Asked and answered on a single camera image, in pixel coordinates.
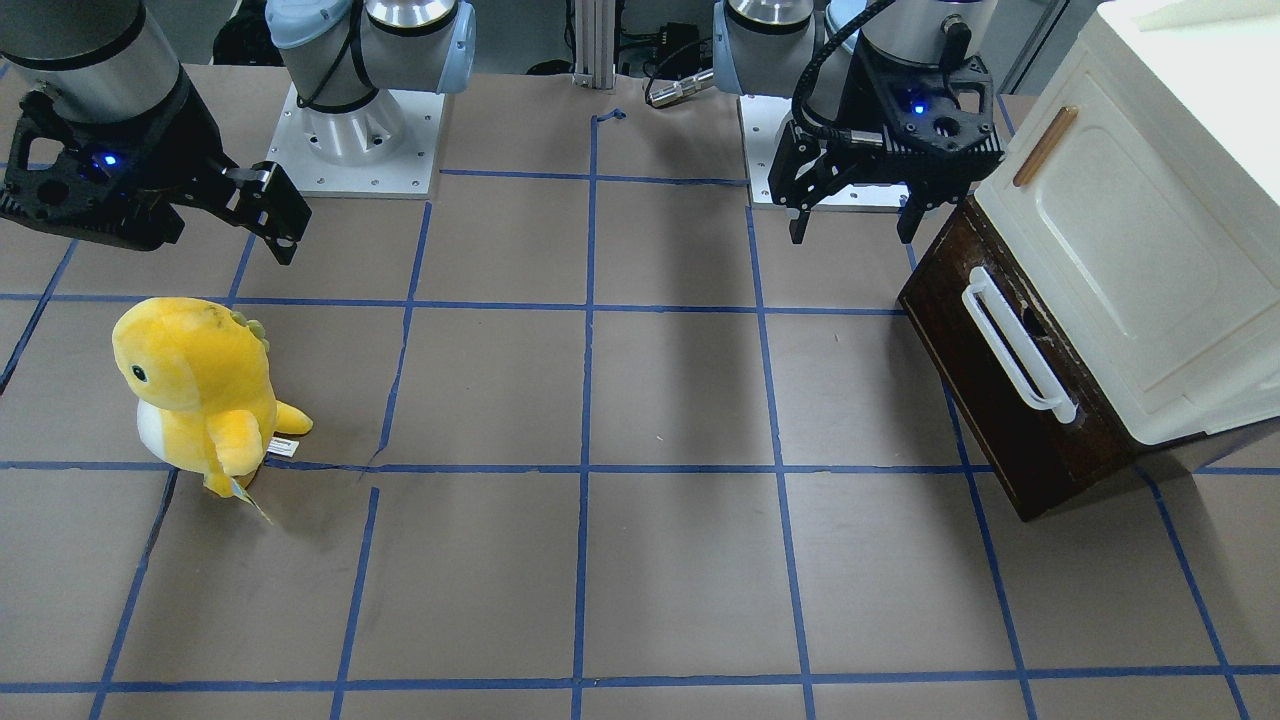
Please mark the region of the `black gripper near toy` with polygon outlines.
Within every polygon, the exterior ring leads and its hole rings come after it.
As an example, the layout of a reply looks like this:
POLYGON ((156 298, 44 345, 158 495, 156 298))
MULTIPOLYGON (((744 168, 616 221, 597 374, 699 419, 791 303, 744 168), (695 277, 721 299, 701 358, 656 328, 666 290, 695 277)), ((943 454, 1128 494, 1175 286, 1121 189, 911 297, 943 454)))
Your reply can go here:
POLYGON ((20 99, 3 218, 119 249, 154 251, 186 224, 174 205, 205 210, 261 238, 288 266, 312 210, 275 161, 227 165, 211 113, 186 70, 155 108, 113 123, 72 122, 40 83, 20 99))

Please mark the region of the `silver robot arm near toy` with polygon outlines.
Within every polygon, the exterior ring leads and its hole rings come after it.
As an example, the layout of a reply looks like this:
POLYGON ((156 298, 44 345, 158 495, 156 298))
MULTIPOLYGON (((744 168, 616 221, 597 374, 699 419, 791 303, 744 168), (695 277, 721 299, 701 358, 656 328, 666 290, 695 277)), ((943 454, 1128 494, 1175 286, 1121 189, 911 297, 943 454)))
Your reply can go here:
MULTIPOLYGON (((466 1, 269 1, 291 74, 291 115, 326 168, 411 158, 406 94, 458 94, 476 40, 466 1)), ((274 158, 251 167, 220 131, 142 1, 5 1, 3 56, 29 81, 5 173, 3 218, 33 231, 152 251, 207 211, 292 261, 312 215, 274 158)))

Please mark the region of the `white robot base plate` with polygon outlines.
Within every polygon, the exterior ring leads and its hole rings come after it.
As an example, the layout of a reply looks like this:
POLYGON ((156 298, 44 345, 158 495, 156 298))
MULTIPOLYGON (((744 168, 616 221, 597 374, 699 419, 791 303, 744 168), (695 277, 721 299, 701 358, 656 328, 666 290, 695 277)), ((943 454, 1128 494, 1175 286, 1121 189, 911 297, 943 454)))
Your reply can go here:
POLYGON ((291 86, 268 159, 308 197, 428 199, 447 99, 390 90, 357 110, 326 114, 300 108, 291 86))

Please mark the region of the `black gripper near drawer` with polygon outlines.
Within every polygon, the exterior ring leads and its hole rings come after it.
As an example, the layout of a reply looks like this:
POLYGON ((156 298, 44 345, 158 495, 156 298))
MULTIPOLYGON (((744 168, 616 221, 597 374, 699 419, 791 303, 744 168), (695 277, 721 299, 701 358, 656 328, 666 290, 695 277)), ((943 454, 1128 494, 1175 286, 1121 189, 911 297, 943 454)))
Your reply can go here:
POLYGON ((771 201, 787 209, 790 240, 800 245, 822 200, 851 183, 905 183, 896 231, 910 243, 931 209, 960 204, 1002 158, 992 77, 978 54, 922 65, 858 44, 826 60, 836 59, 847 67, 831 122, 840 132, 823 141, 785 122, 768 170, 771 201))

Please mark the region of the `silver robot arm near drawer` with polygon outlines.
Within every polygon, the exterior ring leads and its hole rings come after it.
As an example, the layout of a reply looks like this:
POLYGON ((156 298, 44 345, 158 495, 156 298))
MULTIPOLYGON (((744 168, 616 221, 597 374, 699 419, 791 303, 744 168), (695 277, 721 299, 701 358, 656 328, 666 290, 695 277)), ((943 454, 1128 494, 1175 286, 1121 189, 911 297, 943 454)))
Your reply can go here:
POLYGON ((1004 159, 980 44, 993 1, 718 1, 716 86, 783 97, 767 174, 801 243, 817 205, 854 184, 904 184, 899 238, 959 204, 1004 159))

